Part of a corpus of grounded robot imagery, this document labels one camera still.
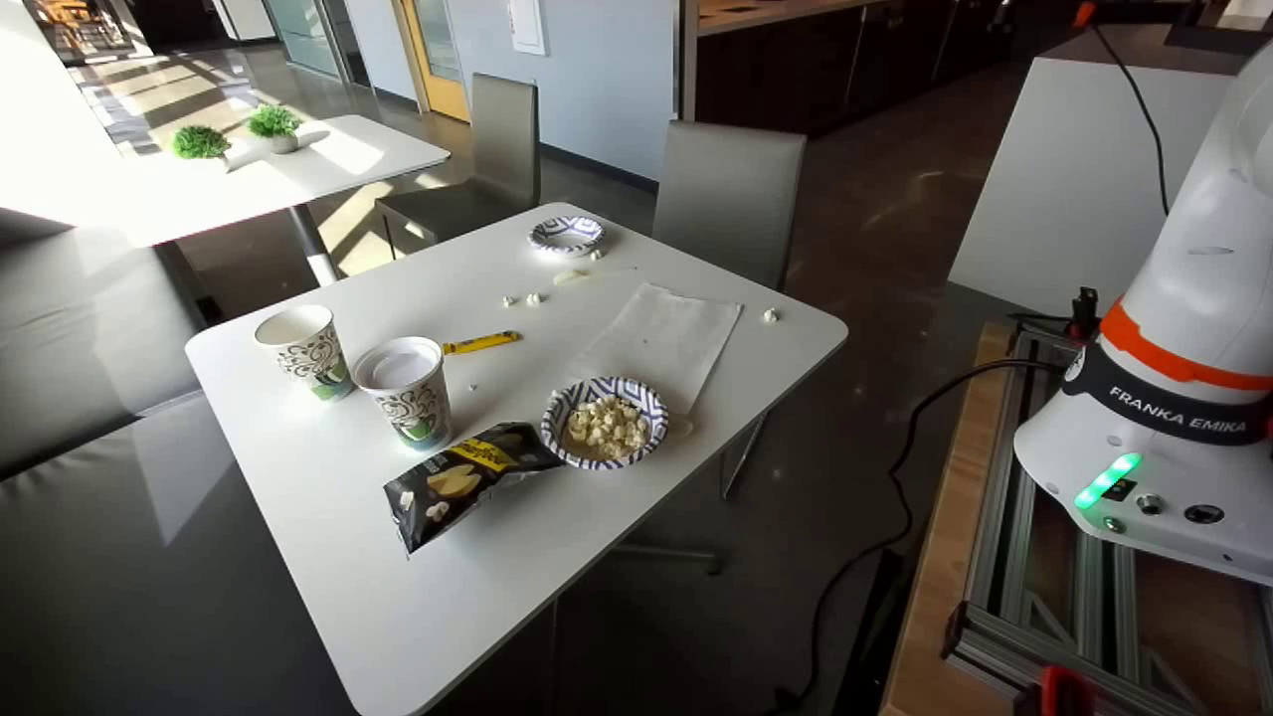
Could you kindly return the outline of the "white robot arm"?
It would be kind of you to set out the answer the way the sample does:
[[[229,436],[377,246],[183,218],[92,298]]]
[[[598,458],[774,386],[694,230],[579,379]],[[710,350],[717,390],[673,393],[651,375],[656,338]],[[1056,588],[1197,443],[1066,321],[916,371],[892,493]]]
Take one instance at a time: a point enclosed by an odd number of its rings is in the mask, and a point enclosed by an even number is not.
[[[1013,458],[1088,537],[1273,580],[1273,45]]]

